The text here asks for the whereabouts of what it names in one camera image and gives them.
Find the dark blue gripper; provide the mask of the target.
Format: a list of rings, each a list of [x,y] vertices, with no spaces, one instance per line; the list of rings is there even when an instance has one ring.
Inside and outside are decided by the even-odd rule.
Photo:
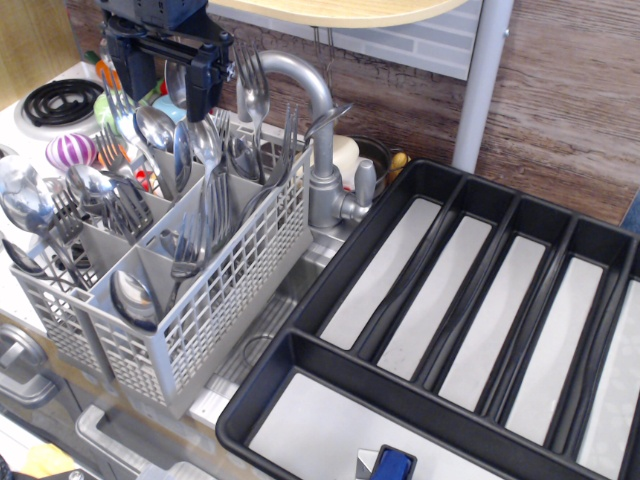
[[[108,51],[134,101],[156,86],[158,59],[186,66],[187,118],[199,122],[231,78],[231,34],[215,23],[206,1],[101,1]]]

